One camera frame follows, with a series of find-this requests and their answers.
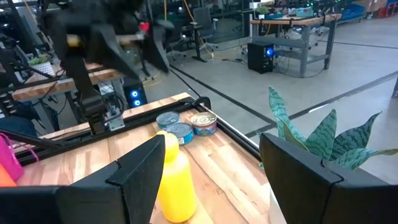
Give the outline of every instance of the metal can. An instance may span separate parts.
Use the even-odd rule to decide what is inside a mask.
[[[176,112],[166,112],[156,117],[156,123],[161,130],[178,122],[180,122],[180,115]]]
[[[166,128],[168,133],[172,133],[177,137],[179,145],[185,145],[193,140],[192,126],[188,123],[176,123]]]
[[[193,132],[199,136],[214,134],[217,130],[217,116],[210,112],[197,113],[191,117]]]

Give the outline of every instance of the orange object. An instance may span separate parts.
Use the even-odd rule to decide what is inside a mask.
[[[5,168],[0,164],[0,187],[16,187],[16,183],[7,173]]]
[[[170,222],[187,221],[197,208],[189,160],[180,152],[178,139],[170,133],[165,136],[165,161],[157,197],[163,216]]]

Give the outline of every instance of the pink object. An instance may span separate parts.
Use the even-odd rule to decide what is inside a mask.
[[[39,160],[32,149],[28,148],[28,150],[33,153],[36,160]],[[24,173],[24,169],[15,157],[11,140],[3,133],[0,133],[0,164],[5,168],[14,181],[20,178]]]

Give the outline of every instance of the snake plant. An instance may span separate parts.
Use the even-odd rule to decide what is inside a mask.
[[[290,122],[282,97],[271,86],[269,106],[275,116],[280,138],[339,166],[354,170],[372,156],[389,156],[398,152],[398,149],[378,151],[366,149],[373,122],[381,112],[371,116],[363,125],[351,128],[335,137],[337,116],[336,111],[332,110],[309,137],[305,138]]]

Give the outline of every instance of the office chair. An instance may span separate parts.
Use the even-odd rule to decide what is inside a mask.
[[[194,9],[193,16],[195,18],[196,24],[203,26],[199,33],[205,43],[200,47],[200,50],[204,49],[205,47],[209,47],[211,51],[214,51],[214,48],[218,48],[218,44],[211,44],[207,40],[217,33],[216,22],[218,19],[211,19],[210,9],[207,7],[199,7]]]
[[[181,52],[179,50],[175,50],[175,48],[181,46],[182,44],[186,43],[188,41],[188,37],[182,34],[182,27],[185,23],[185,20],[179,19],[172,21],[174,25],[175,31],[173,32],[170,42],[169,42],[169,47],[171,51],[167,52],[166,56],[172,57],[173,60],[176,60],[175,56],[182,56],[182,57],[187,57],[186,53]]]

